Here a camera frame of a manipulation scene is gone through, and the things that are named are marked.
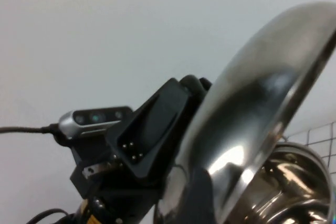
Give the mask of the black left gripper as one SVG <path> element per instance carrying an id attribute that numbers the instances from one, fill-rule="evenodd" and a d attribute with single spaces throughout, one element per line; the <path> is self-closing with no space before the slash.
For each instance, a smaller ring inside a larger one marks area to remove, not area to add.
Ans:
<path id="1" fill-rule="evenodd" d="M 176 147 L 202 101 L 197 77 L 169 79 L 106 133 L 74 141 L 70 179 L 83 199 L 152 206 Z"/>

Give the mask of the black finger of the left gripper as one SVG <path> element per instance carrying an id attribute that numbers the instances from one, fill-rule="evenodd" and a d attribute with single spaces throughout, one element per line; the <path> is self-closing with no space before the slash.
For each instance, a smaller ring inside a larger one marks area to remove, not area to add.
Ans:
<path id="1" fill-rule="evenodd" d="M 196 84 L 198 97 L 205 97 L 212 86 L 212 83 L 204 77 L 197 79 Z"/>

